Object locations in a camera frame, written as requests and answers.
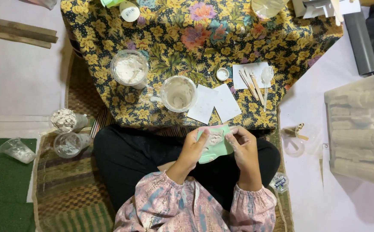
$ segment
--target sleeve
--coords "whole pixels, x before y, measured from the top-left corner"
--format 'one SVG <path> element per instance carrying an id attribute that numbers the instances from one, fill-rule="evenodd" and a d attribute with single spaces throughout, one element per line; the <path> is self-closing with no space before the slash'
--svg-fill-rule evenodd
<path id="1" fill-rule="evenodd" d="M 135 187 L 135 195 L 118 210 L 115 231 L 158 230 L 179 213 L 182 186 L 165 172 L 144 176 Z"/>
<path id="2" fill-rule="evenodd" d="M 230 210 L 230 230 L 272 232 L 276 222 L 276 204 L 274 194 L 264 187 L 252 192 L 244 191 L 236 185 Z"/>

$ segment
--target plastic bottle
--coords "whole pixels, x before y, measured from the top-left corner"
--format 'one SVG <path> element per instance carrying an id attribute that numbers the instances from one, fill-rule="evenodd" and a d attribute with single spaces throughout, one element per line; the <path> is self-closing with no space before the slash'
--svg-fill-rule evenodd
<path id="1" fill-rule="evenodd" d="M 278 193 L 284 193 L 289 189 L 289 178 L 286 174 L 278 172 L 270 182 L 270 187 Z"/>
<path id="2" fill-rule="evenodd" d="M 251 8 L 259 18 L 276 16 L 289 0 L 251 0 Z"/>

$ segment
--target black pants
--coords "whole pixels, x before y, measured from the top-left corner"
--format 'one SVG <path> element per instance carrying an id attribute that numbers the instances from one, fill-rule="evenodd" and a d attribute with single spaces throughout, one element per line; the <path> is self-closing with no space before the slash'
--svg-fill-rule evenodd
<path id="1" fill-rule="evenodd" d="M 267 186 L 280 165 L 280 153 L 266 140 L 257 139 L 257 147 L 262 183 Z M 115 211 L 134 195 L 141 178 L 158 172 L 157 166 L 177 160 L 181 149 L 182 141 L 174 137 L 118 125 L 100 130 L 94 139 L 94 154 Z M 234 153 L 197 164 L 189 174 L 228 211 L 239 175 Z"/>

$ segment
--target pink patterned shirt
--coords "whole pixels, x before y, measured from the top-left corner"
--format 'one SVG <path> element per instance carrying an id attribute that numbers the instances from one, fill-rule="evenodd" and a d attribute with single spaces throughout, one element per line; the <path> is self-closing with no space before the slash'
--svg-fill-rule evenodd
<path id="1" fill-rule="evenodd" d="M 268 189 L 234 188 L 230 213 L 193 177 L 183 185 L 165 172 L 144 176 L 116 215 L 116 232 L 271 232 L 277 199 Z"/>

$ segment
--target barcode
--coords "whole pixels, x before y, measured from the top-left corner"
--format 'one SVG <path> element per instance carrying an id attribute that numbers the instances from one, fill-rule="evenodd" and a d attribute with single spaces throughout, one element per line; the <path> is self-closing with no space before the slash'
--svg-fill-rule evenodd
<path id="1" fill-rule="evenodd" d="M 130 13 L 132 13 L 133 11 L 135 11 L 135 9 L 131 8 L 129 11 L 126 12 L 126 16 L 128 17 L 130 15 Z"/>

